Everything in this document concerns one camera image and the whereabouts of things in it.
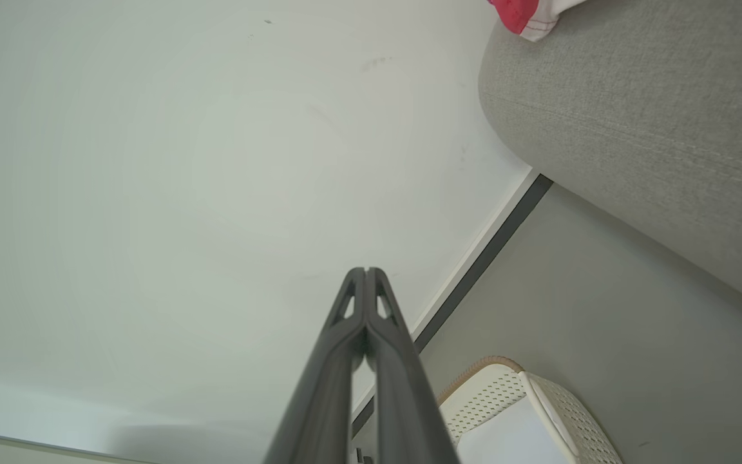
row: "white wall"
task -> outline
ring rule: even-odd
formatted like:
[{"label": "white wall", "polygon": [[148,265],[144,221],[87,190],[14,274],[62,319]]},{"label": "white wall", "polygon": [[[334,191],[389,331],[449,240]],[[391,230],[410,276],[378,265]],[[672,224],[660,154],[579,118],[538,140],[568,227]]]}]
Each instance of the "white wall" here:
[{"label": "white wall", "polygon": [[742,462],[742,294],[560,186],[421,359],[439,392],[489,355],[572,391],[627,464]]},{"label": "white wall", "polygon": [[[496,20],[0,1],[0,393],[27,402],[0,434],[190,423],[258,461],[345,271],[388,271],[416,323],[527,173],[477,102]],[[44,401],[70,411],[35,425]]]}]

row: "floor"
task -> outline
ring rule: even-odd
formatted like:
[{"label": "floor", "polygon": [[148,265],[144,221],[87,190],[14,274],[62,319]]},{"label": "floor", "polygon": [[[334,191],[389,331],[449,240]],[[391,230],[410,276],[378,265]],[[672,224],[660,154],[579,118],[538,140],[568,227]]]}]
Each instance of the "floor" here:
[{"label": "floor", "polygon": [[487,355],[571,390],[627,464],[742,461],[742,295],[557,185],[421,358],[439,392]]},{"label": "floor", "polygon": [[124,461],[83,452],[74,452],[54,447],[37,446],[32,443],[4,440],[0,438],[0,464],[144,464],[139,461]]}]

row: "white plastic basket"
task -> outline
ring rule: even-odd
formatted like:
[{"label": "white plastic basket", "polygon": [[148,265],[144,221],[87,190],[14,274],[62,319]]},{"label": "white plastic basket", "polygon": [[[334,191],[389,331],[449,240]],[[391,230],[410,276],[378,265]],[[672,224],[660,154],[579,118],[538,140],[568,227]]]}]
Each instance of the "white plastic basket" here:
[{"label": "white plastic basket", "polygon": [[622,464],[595,418],[568,390],[525,372],[503,356],[487,356],[441,393],[439,410],[454,444],[525,396],[572,464]]}]

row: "gray sofa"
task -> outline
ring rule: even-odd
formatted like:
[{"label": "gray sofa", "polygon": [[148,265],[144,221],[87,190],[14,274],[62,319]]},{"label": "gray sofa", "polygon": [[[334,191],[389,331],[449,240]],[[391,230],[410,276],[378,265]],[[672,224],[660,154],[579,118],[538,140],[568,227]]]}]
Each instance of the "gray sofa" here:
[{"label": "gray sofa", "polygon": [[480,100],[545,176],[742,292],[742,2],[588,0],[497,24]]}]

